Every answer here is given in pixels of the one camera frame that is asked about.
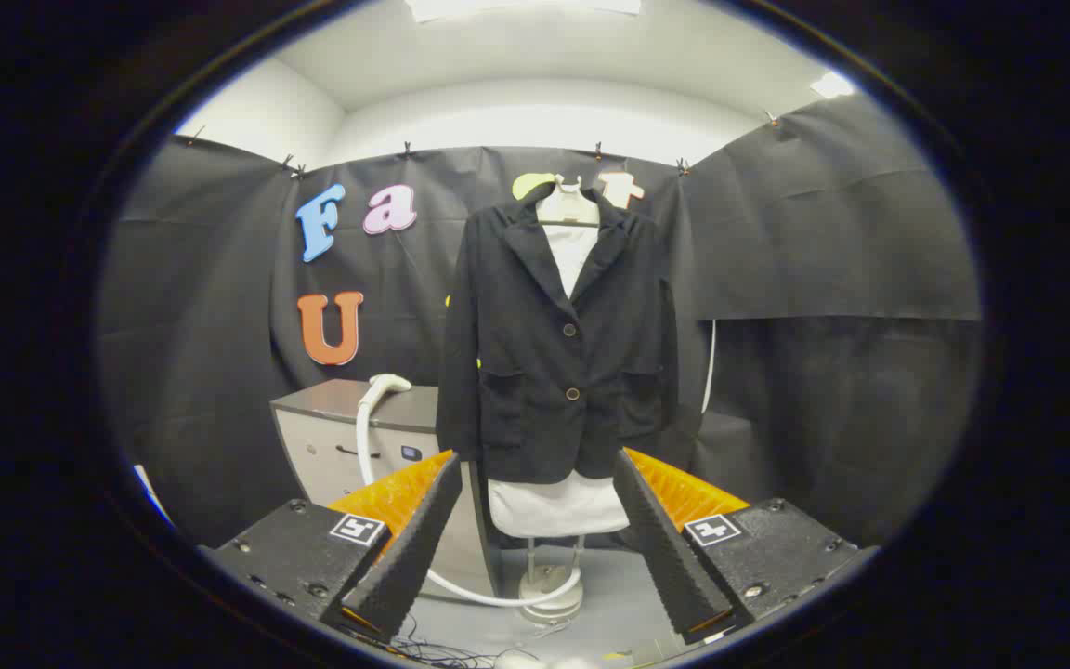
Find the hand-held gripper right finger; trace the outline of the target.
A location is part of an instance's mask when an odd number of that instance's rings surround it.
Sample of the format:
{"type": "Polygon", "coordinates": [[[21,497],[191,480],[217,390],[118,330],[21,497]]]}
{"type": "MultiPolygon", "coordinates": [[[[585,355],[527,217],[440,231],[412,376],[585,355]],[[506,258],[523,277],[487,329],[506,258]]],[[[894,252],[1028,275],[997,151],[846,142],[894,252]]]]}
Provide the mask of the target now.
{"type": "Polygon", "coordinates": [[[613,487],[686,643],[770,622],[878,554],[788,500],[747,503],[633,448],[617,454],[613,487]]]}

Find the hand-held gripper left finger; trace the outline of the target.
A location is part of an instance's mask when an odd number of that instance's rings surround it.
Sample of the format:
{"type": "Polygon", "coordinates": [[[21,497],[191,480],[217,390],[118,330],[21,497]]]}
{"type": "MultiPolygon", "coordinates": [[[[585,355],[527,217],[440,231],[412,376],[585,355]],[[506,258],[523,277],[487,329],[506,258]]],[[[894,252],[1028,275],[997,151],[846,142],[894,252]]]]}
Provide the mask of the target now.
{"type": "Polygon", "coordinates": [[[286,613],[386,644],[432,567],[460,469],[443,452],[330,505],[292,499],[203,554],[286,613]]]}

